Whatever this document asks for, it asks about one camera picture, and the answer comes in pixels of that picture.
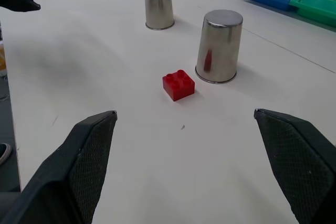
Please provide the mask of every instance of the shoe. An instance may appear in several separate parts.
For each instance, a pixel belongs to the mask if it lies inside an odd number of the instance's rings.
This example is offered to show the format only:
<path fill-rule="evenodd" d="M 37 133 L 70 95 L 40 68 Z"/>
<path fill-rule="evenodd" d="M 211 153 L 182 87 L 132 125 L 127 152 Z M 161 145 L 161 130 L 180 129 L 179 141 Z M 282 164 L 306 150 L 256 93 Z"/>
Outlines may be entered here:
<path fill-rule="evenodd" d="M 12 148 L 9 144 L 0 144 L 0 165 L 2 165 L 10 156 Z"/>

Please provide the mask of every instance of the floor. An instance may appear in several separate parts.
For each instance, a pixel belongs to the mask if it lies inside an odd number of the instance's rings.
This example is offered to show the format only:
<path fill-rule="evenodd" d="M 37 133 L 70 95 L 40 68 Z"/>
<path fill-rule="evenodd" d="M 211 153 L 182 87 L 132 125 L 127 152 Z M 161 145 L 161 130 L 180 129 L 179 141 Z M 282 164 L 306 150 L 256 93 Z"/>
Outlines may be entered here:
<path fill-rule="evenodd" d="M 8 143 L 13 149 L 9 159 L 0 166 L 0 192 L 20 191 L 11 100 L 8 81 L 2 77 L 0 77 L 0 111 L 0 143 Z"/>

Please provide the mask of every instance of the stainless steel cup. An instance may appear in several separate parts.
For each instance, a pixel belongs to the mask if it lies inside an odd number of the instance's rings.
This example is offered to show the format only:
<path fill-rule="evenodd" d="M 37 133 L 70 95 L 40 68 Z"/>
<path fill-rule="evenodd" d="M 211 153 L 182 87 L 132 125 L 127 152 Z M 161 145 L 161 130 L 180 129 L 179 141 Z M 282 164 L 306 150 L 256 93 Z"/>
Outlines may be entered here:
<path fill-rule="evenodd" d="M 223 83 L 237 73 L 243 17 L 232 10 L 213 10 L 204 16 L 197 75 L 204 81 Z"/>
<path fill-rule="evenodd" d="M 172 0 L 145 0 L 146 26 L 164 30 L 174 25 Z"/>

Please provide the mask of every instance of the lego brick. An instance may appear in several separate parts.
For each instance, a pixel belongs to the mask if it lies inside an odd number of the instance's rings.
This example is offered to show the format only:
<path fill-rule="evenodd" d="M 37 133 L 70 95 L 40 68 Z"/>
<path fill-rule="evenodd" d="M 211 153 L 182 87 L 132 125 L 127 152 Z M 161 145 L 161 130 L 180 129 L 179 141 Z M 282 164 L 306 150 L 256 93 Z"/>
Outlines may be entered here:
<path fill-rule="evenodd" d="M 163 89 L 173 101 L 195 93 L 195 82 L 183 70 L 167 74 L 162 81 Z"/>

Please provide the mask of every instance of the white table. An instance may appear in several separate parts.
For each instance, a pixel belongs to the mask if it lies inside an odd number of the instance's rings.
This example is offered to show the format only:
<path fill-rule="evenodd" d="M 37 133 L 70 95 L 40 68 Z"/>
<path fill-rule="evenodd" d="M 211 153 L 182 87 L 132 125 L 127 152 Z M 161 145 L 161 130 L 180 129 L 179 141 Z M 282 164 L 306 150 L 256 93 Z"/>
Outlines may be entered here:
<path fill-rule="evenodd" d="M 77 122 L 113 109 L 93 223 L 297 223 L 253 111 L 311 121 L 335 144 L 334 33 L 244 0 L 173 0 L 165 31 L 145 27 L 144 0 L 35 1 L 38 12 L 0 10 L 22 187 Z M 245 19 L 238 75 L 223 85 L 194 72 L 217 8 Z M 173 102 L 162 76 L 178 69 L 197 92 Z"/>

